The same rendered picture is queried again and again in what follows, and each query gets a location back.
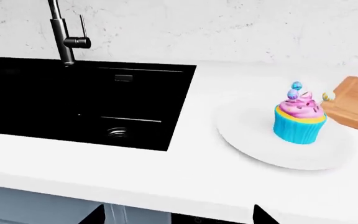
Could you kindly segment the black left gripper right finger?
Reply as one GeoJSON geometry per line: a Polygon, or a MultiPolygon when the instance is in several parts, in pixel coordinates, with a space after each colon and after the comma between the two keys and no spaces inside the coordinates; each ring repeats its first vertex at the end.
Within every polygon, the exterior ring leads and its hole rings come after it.
{"type": "Polygon", "coordinates": [[[254,224],[279,224],[279,222],[258,205],[254,205],[253,222],[254,224]]]}

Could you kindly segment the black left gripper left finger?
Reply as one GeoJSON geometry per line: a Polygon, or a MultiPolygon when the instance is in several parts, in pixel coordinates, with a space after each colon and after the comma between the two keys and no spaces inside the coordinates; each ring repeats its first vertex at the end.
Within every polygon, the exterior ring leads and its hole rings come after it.
{"type": "Polygon", "coordinates": [[[105,222],[105,210],[104,205],[100,205],[93,210],[88,216],[86,216],[79,224],[104,224],[105,222]]]}

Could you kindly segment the white round plate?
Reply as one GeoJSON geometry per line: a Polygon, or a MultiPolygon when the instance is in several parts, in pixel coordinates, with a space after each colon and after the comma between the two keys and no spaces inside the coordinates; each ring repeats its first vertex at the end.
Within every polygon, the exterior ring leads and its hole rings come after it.
{"type": "Polygon", "coordinates": [[[295,144],[273,132],[275,100],[237,98],[216,110],[216,127],[232,147],[266,164],[297,170],[335,169],[347,164],[356,147],[343,126],[328,119],[316,141],[295,144]]]}

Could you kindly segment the wooden tray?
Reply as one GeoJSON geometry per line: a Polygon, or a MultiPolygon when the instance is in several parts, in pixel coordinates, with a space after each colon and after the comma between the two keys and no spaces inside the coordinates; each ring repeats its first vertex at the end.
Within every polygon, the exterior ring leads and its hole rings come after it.
{"type": "Polygon", "coordinates": [[[358,77],[348,76],[334,93],[334,100],[322,103],[325,113],[337,123],[358,130],[358,77]]]}

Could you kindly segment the grey base cabinet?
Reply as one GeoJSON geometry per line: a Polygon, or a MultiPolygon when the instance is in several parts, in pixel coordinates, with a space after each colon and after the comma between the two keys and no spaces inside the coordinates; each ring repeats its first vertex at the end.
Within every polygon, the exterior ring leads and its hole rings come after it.
{"type": "Polygon", "coordinates": [[[104,205],[104,224],[254,224],[251,208],[126,190],[92,190],[100,201],[0,187],[0,224],[79,224],[104,205]]]}

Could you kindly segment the pink frosted blue cupcake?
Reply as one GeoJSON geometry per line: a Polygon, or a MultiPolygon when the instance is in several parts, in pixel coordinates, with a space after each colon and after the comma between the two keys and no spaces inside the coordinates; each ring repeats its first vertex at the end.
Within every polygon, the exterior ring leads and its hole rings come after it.
{"type": "Polygon", "coordinates": [[[302,88],[301,82],[293,82],[287,99],[275,107],[273,132],[284,141],[307,145],[316,141],[327,115],[312,92],[302,93],[302,88]]]}

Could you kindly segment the black kitchen sink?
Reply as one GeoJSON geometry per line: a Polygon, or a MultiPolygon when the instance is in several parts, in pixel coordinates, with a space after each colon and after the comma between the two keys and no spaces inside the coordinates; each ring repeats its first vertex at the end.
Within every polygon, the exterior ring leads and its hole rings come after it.
{"type": "Polygon", "coordinates": [[[195,70],[0,57],[0,134],[167,151],[195,70]]]}

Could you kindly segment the dark metal faucet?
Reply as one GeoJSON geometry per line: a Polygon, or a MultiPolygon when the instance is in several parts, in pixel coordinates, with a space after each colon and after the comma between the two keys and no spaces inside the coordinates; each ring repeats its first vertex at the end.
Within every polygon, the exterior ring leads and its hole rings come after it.
{"type": "Polygon", "coordinates": [[[87,36],[84,17],[80,14],[83,37],[70,37],[67,24],[62,18],[58,0],[47,0],[52,18],[50,23],[55,37],[58,53],[65,67],[73,66],[76,62],[73,49],[91,48],[91,39],[87,36]]]}

